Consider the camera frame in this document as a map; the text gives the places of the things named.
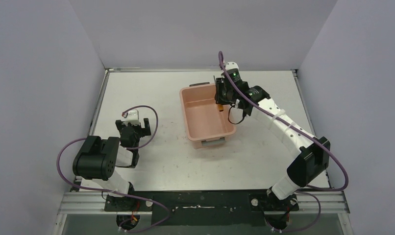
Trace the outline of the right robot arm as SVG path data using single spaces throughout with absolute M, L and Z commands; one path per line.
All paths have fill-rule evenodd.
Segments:
M 294 192 L 310 184 L 329 165 L 330 142 L 318 139 L 304 130 L 281 109 L 260 86 L 249 87 L 237 69 L 229 72 L 232 81 L 222 73 L 215 78 L 215 102 L 243 111 L 264 124 L 288 149 L 293 161 L 284 176 L 267 189 L 266 204 L 272 210 L 282 210 L 295 201 Z

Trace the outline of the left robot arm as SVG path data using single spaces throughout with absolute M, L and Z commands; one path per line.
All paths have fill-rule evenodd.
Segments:
M 139 142 L 151 136 L 149 119 L 117 120 L 119 137 L 102 139 L 88 136 L 73 162 L 73 173 L 92 180 L 103 189 L 109 190 L 106 198 L 107 211 L 133 211 L 140 201 L 131 194 L 134 186 L 122 178 L 116 168 L 135 168 L 139 160 Z

